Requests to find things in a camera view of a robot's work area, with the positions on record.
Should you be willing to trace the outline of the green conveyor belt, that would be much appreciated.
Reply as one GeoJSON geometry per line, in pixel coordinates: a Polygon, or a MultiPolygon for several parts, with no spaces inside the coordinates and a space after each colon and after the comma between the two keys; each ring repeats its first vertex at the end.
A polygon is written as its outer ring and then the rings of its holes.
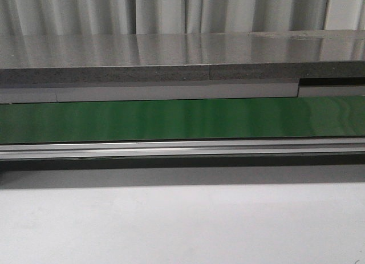
{"type": "Polygon", "coordinates": [[[1,143],[364,135],[364,97],[1,105],[1,143]]]}

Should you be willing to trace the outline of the grey stone counter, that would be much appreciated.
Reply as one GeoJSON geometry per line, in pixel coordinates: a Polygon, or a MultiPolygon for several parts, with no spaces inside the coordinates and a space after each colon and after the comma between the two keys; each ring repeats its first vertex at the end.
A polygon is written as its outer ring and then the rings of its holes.
{"type": "Polygon", "coordinates": [[[364,95],[364,32],[1,38],[1,103],[364,95]]]}

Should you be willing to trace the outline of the white curtain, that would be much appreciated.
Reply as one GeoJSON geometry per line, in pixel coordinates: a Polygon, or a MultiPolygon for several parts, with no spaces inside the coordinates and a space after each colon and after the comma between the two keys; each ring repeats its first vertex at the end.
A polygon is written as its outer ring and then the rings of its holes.
{"type": "Polygon", "coordinates": [[[364,0],[1,0],[2,35],[363,29],[364,0]]]}

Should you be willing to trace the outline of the aluminium conveyor frame rail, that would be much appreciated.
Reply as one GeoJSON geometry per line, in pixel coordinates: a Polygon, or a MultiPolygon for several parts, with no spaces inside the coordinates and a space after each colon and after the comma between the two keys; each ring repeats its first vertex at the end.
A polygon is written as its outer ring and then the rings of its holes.
{"type": "Polygon", "coordinates": [[[360,152],[364,152],[362,137],[132,141],[1,145],[1,160],[360,152]]]}

